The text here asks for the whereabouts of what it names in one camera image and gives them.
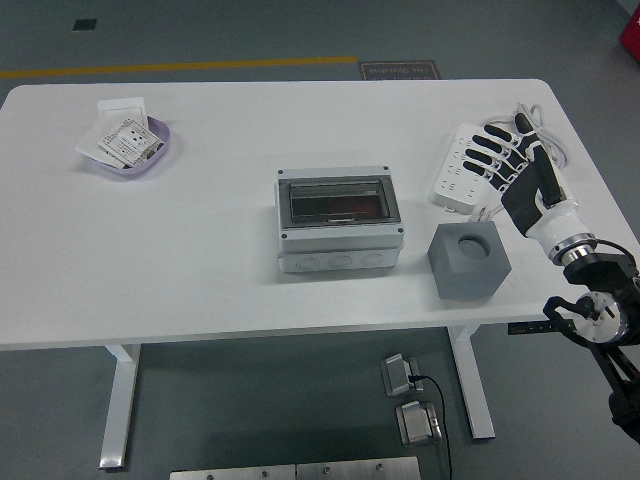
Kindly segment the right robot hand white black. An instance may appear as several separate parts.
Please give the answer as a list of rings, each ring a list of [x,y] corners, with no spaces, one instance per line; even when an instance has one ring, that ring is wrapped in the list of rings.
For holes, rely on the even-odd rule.
[[[471,138],[463,167],[486,180],[516,229],[536,240],[556,265],[573,249],[593,251],[595,235],[578,216],[578,202],[527,117],[515,132],[487,124]]]

